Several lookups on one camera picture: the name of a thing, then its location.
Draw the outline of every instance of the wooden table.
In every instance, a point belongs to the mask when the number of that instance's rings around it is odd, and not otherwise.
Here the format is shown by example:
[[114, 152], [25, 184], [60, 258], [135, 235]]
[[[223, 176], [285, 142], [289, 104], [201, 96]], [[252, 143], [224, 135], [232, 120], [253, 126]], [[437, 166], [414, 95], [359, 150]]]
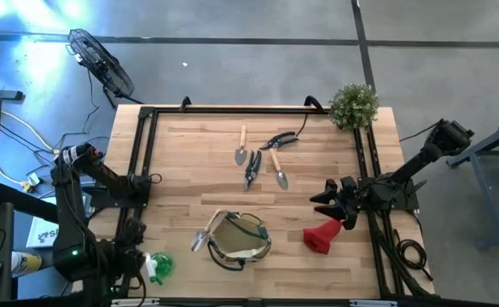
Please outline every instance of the wooden table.
[[[119, 174], [128, 169], [139, 108], [120, 105], [114, 121], [106, 163]], [[353, 230], [342, 230], [334, 238], [327, 256], [310, 251], [302, 241], [302, 229], [328, 220], [314, 212], [315, 204], [309, 202], [312, 195], [323, 191], [325, 180], [360, 176], [352, 133], [340, 131], [326, 115], [310, 115], [300, 140], [280, 148], [277, 154], [289, 190], [278, 186], [268, 151], [263, 151], [256, 181], [249, 191], [243, 190], [245, 166], [236, 165], [234, 159], [241, 125], [247, 126], [247, 148], [256, 150], [274, 135], [298, 131], [303, 119], [302, 115], [277, 114], [160, 115], [150, 173], [157, 172], [164, 180], [152, 187], [142, 217], [148, 227], [139, 248], [169, 252], [177, 267], [164, 286], [147, 283], [149, 297], [379, 297], [364, 213]], [[391, 108], [379, 109], [374, 134], [382, 171], [397, 169], [403, 153]], [[143, 135], [138, 171], [146, 140]], [[272, 238], [270, 254], [247, 265], [243, 272], [230, 272], [219, 268], [206, 249], [191, 252], [194, 232], [203, 228], [217, 208], [261, 217]], [[98, 238], [112, 239], [118, 215], [118, 209], [106, 209], [92, 219], [90, 229]], [[417, 223], [406, 212], [393, 212], [392, 225], [402, 238], [422, 243]], [[386, 260], [385, 268], [392, 288], [391, 266]], [[433, 292], [422, 272], [411, 273]], [[141, 296], [142, 292], [131, 295]]]

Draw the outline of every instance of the electric fan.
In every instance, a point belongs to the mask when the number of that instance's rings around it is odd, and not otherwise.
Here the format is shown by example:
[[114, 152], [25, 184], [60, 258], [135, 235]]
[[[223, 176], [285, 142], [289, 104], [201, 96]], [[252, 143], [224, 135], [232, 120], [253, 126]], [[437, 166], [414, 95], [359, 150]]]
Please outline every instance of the electric fan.
[[142, 102], [131, 98], [134, 90], [130, 77], [120, 66], [119, 60], [112, 56], [93, 36], [86, 30], [73, 29], [69, 32], [67, 40], [73, 50], [79, 65], [88, 70], [103, 84], [103, 93], [113, 104], [107, 90], [113, 92], [118, 98], [125, 98], [135, 103]]

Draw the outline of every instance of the potted plant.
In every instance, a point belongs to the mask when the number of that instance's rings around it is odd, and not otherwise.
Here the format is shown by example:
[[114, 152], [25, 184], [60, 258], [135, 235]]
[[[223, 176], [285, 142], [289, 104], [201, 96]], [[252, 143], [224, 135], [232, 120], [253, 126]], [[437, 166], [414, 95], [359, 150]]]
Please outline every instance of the potted plant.
[[331, 121], [345, 131], [367, 126], [378, 113], [378, 96], [366, 84], [347, 84], [328, 103]]

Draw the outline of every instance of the red funnel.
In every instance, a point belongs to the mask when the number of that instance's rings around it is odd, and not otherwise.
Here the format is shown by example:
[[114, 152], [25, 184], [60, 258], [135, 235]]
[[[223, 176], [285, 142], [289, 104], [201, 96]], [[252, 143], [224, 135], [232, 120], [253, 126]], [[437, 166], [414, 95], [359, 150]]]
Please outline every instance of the red funnel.
[[334, 219], [313, 229], [303, 229], [304, 243], [312, 251], [327, 255], [331, 247], [331, 240], [333, 240], [341, 229], [342, 222]]

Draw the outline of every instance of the concrete floor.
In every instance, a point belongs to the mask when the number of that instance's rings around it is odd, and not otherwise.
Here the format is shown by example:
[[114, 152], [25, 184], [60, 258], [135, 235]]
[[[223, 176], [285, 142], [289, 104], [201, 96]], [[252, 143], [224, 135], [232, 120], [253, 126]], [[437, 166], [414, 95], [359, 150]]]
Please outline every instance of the concrete floor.
[[[360, 3], [368, 39], [499, 41], [499, 2]], [[115, 37], [357, 39], [349, 0], [141, 0], [136, 5], [0, 0], [0, 34], [65, 34], [74, 27]], [[0, 89], [26, 93], [22, 104], [3, 108], [55, 143], [61, 134], [81, 129], [92, 109], [90, 85], [64, 43], [32, 38], [0, 39]], [[180, 103], [190, 96], [193, 103], [299, 105], [307, 95], [325, 102], [343, 84], [364, 82], [357, 46], [112, 43], [106, 48], [134, 81], [134, 97], [148, 103]], [[442, 117], [474, 130], [475, 141], [499, 125], [499, 49], [382, 47], [369, 53], [380, 104], [394, 108], [401, 137]], [[94, 93], [102, 107], [90, 121], [89, 135], [67, 143], [110, 133], [114, 111], [95, 80]], [[17, 125], [10, 119], [3, 124]], [[405, 157], [422, 143], [422, 138], [404, 142]], [[106, 150], [107, 140], [95, 145]], [[10, 176], [23, 177], [38, 166], [16, 142], [2, 137], [0, 146], [0, 164]], [[419, 199], [437, 293], [499, 304], [499, 247], [478, 252], [473, 245], [490, 235], [491, 222], [470, 166], [451, 171], [439, 161], [416, 178], [428, 181]], [[470, 184], [459, 184], [465, 181]], [[0, 182], [8, 183], [2, 177]], [[16, 214], [17, 249], [25, 246], [30, 223], [30, 217]], [[63, 286], [54, 269], [24, 279], [21, 298], [58, 294]]]

